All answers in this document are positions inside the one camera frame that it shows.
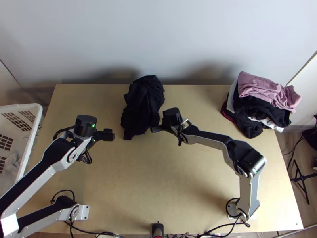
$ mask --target pink clothing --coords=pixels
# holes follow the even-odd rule
[[[302,97],[294,91],[292,85],[283,87],[278,83],[246,72],[240,72],[238,79],[239,97],[254,96],[269,102],[272,106],[295,113],[295,107]]]
[[[230,117],[230,116],[225,112],[226,106],[227,106],[227,100],[222,104],[222,107],[221,107],[221,110],[220,110],[221,114],[222,114],[225,118],[227,118],[229,121],[235,123],[235,120],[234,120],[232,117]]]

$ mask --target black tripod stand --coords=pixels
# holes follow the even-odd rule
[[[296,174],[295,174],[295,178],[291,178],[290,180],[293,182],[296,182],[299,185],[299,187],[304,191],[305,196],[306,196],[306,202],[309,205],[309,199],[308,199],[308,194],[307,194],[307,190],[306,190],[306,186],[305,186],[305,180],[317,176],[317,173],[313,173],[313,174],[304,176],[300,172],[300,169],[296,163],[296,160],[294,160],[293,163],[296,166]]]

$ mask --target metal bracket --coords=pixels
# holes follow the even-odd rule
[[[232,202],[230,202],[230,203],[227,205],[227,209],[228,209],[229,214],[231,214],[231,215],[234,216],[234,217],[239,214],[238,209],[237,209],[237,206],[235,205],[235,203],[236,203],[235,201],[232,201]],[[236,219],[236,218],[230,216],[229,214],[228,214],[228,218],[229,218],[229,219]]]
[[[82,221],[88,219],[89,214],[89,206],[88,205],[79,205],[77,216],[74,218],[75,221]]]

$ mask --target black bag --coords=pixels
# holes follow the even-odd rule
[[[317,128],[312,128],[309,130],[305,130],[302,132],[304,139],[308,142],[308,144],[317,150]]]

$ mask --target black clothing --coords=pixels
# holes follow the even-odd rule
[[[258,120],[269,117],[277,126],[286,127],[290,125],[290,111],[272,106],[269,102],[262,99],[247,96],[240,98],[238,86],[236,86],[233,94],[233,108],[235,113],[231,113],[226,108],[224,112],[233,118],[241,132],[248,138],[257,137],[263,132],[263,128],[268,126],[262,122],[252,121],[247,117],[255,117]]]
[[[159,124],[159,109],[165,101],[163,92],[163,85],[155,75],[144,76],[130,84],[129,92],[124,95],[127,107],[121,117],[123,139],[131,140]]]
[[[268,126],[264,125],[262,122],[250,120],[243,114],[239,114],[239,113],[233,114],[227,109],[225,109],[225,113],[228,116],[233,118],[233,120],[235,121],[236,125],[239,127],[241,132],[249,139],[259,136],[263,132],[263,128],[264,129],[269,128]]]
[[[238,86],[233,94],[233,108],[236,113],[247,117],[254,116],[258,120],[269,117],[279,127],[290,125],[290,111],[274,107],[269,102],[254,96],[240,98]]]

